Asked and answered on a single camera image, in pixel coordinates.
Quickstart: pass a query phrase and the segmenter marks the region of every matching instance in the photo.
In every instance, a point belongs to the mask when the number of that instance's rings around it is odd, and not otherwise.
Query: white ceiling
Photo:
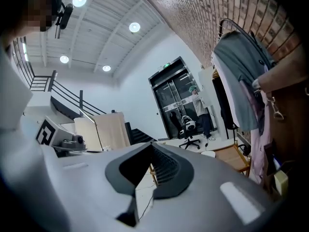
[[[132,22],[140,24],[137,33],[129,31]],[[145,0],[87,0],[73,9],[60,39],[55,39],[55,26],[26,37],[29,61],[34,68],[114,76],[162,24],[162,17]],[[60,62],[62,55],[70,58],[67,64]],[[104,72],[104,65],[110,65],[111,70]]]

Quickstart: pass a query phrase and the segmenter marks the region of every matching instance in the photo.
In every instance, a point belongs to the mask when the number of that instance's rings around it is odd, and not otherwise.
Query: stair railing
[[[106,114],[83,99],[83,91],[79,96],[68,90],[56,81],[57,71],[53,71],[51,76],[35,75],[28,58],[26,37],[16,38],[13,41],[13,59],[21,78],[31,91],[51,92],[57,94],[77,108],[86,111],[90,115]]]
[[[56,71],[51,76],[35,75],[28,59],[27,48],[24,46],[26,46],[25,37],[16,38],[13,41],[13,59],[21,78],[31,91],[48,92],[56,76]]]

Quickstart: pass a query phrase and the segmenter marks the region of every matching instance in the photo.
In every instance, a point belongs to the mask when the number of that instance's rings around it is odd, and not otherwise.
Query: curved brick ceiling
[[[300,39],[283,7],[275,0],[148,0],[169,26],[191,48],[200,62],[210,66],[219,21],[230,18],[251,30],[276,61],[291,53]],[[224,24],[224,32],[231,30]]]

